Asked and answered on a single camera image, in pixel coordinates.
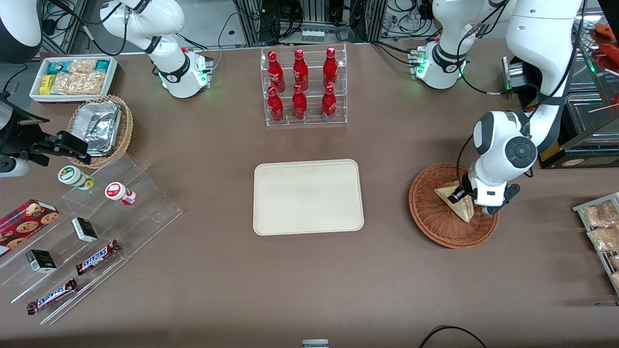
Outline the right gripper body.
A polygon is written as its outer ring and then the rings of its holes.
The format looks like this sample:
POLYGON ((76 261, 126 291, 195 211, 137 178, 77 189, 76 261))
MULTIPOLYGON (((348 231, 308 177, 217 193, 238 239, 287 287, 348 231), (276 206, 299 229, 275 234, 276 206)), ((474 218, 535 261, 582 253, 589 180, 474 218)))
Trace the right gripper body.
POLYGON ((42 131, 40 123, 48 119, 42 119, 14 105, 8 100, 9 96, 1 95, 1 106, 8 116, 1 126, 1 152, 7 156, 19 156, 31 146, 46 141, 48 134, 42 131))

